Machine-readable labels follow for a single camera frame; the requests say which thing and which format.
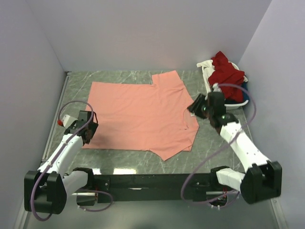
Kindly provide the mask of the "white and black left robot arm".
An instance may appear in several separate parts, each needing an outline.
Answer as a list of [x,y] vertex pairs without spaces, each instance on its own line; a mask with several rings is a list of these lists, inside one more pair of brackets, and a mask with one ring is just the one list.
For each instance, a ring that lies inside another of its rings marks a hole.
[[65,128],[64,136],[51,157],[36,171],[24,177],[26,211],[60,214],[67,198],[79,189],[89,192],[95,187],[92,169],[76,168],[65,175],[77,152],[92,140],[98,120],[92,111],[80,111],[78,118]]

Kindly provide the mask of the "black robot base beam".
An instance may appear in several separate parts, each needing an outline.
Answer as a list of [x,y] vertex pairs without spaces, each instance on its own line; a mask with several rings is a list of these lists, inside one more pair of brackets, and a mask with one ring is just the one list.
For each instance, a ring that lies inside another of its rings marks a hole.
[[[112,195],[113,201],[161,201],[181,200],[181,189],[188,174],[127,174],[94,175],[90,187],[78,192],[103,191]],[[187,183],[183,196],[194,203],[206,201],[221,194],[229,194],[233,189],[212,182],[211,174],[195,174]]]

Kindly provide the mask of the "salmon pink t-shirt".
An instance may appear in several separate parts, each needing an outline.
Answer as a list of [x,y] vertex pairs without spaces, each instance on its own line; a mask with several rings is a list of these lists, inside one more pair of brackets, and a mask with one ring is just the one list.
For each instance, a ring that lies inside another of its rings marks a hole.
[[178,72],[152,76],[151,84],[93,82],[88,107],[98,128],[86,149],[151,151],[162,160],[191,151],[199,125]]

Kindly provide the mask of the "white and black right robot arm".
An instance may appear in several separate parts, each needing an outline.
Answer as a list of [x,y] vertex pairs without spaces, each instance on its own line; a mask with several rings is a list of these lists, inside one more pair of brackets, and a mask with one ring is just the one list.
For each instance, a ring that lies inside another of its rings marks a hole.
[[281,165],[261,153],[244,132],[238,118],[227,112],[223,93],[199,94],[187,109],[195,116],[210,121],[210,125],[231,147],[244,168],[242,173],[229,167],[213,168],[209,178],[212,189],[220,190],[224,186],[235,189],[248,204],[281,195]]

